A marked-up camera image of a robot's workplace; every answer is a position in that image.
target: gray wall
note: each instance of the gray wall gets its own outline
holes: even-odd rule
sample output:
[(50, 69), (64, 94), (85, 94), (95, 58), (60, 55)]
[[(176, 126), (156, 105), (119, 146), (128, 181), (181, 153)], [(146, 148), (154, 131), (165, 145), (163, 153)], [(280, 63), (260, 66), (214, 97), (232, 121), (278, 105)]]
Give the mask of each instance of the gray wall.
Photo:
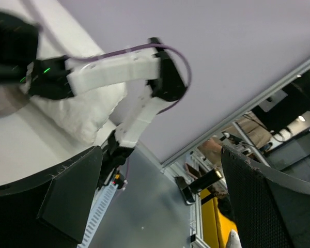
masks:
[[(310, 57), (310, 0), (60, 2), (105, 51), (158, 36), (190, 61), (194, 77), (188, 95), (141, 138), (161, 161)], [(142, 87), (129, 86), (115, 122), (122, 121)]]

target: white bed sheet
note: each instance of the white bed sheet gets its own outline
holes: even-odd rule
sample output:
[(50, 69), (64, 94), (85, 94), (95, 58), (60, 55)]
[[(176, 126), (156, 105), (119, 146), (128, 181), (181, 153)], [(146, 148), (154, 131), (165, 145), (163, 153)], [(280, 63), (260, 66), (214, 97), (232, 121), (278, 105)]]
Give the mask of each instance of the white bed sheet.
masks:
[[(50, 21), (54, 22), (56, 17), (58, 24), (66, 23), (71, 25), (69, 30), (73, 33), (79, 32), (78, 37), (65, 37), (70, 39), (65, 45), (70, 51), (74, 49), (72, 54), (76, 51), (87, 56), (92, 49), (100, 49), (56, 0), (30, 1), (38, 7), (44, 6), (44, 11), (51, 11)], [(0, 0), (0, 8), (26, 13), (20, 0)], [(94, 145), (101, 146), (115, 128), (107, 121), (99, 130)], [(88, 147), (73, 139), (30, 103), (16, 113), (0, 118), (0, 185), (54, 166)]]

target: pillow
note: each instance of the pillow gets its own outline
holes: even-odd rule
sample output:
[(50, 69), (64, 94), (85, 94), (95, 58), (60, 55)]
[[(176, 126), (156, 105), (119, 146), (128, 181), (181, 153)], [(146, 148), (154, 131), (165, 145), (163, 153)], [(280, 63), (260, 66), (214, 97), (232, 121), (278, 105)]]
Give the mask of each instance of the pillow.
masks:
[[(63, 54), (84, 57), (103, 54), (57, 0), (0, 0), (0, 9), (10, 10), (25, 21), (37, 21), (44, 27), (39, 37), (39, 59)], [(27, 92), (26, 86), (21, 89)], [(125, 83), (120, 83), (65, 100), (53, 101), (37, 96), (30, 100), (71, 136), (91, 145), (96, 140), (98, 130), (108, 121), (109, 115), (126, 94)]]
[(231, 230), (229, 233), (226, 248), (242, 248), (239, 235), (235, 230)]

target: ceiling light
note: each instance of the ceiling light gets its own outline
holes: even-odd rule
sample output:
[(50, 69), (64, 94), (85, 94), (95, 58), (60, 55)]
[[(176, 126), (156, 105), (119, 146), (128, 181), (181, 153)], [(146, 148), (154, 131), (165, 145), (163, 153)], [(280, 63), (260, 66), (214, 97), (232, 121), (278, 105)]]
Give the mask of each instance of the ceiling light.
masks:
[(299, 120), (300, 120), (300, 121), (303, 121), (303, 122), (305, 121), (304, 117), (301, 116), (301, 115), (299, 116)]

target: bed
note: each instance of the bed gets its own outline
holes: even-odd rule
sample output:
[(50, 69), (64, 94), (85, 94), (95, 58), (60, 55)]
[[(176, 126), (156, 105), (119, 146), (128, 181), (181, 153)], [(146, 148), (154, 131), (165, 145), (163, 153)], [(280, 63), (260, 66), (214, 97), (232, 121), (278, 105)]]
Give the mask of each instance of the bed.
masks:
[[(103, 51), (86, 31), (56, 0), (0, 0), (0, 9), (12, 11), (32, 19), (27, 4), (34, 6), (46, 17), (47, 25), (55, 25), (54, 35), (64, 43), (70, 54), (90, 56)], [(44, 37), (40, 45), (52, 45)], [(58, 51), (41, 50), (38, 56), (58, 56)], [(125, 83), (111, 85), (110, 99), (119, 99), (126, 94)], [(93, 144), (82, 143), (51, 118), (32, 101), (17, 112), (0, 117), (0, 185), (30, 176), (54, 166), (87, 149), (91, 145), (101, 146), (116, 126), (108, 119), (98, 130)]]

